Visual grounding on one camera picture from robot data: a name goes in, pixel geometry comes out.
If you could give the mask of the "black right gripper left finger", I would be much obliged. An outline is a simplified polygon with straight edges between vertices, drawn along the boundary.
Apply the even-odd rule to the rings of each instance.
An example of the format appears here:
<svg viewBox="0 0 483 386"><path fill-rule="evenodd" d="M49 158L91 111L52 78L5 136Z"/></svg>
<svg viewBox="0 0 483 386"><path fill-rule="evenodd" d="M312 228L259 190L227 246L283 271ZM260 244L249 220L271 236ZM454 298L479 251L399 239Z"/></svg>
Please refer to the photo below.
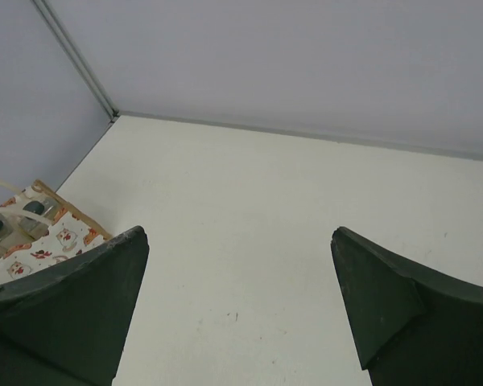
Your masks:
<svg viewBox="0 0 483 386"><path fill-rule="evenodd" d="M148 256L136 226L0 285L0 385L111 385Z"/></svg>

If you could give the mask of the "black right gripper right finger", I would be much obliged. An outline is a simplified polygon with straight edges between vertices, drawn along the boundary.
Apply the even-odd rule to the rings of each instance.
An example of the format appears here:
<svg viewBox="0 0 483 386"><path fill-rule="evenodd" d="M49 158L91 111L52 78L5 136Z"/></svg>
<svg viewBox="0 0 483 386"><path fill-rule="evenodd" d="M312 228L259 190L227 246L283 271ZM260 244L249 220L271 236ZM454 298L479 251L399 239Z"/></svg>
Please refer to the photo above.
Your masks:
<svg viewBox="0 0 483 386"><path fill-rule="evenodd" d="M352 230L331 251L362 370L374 385L483 385L483 287Z"/></svg>

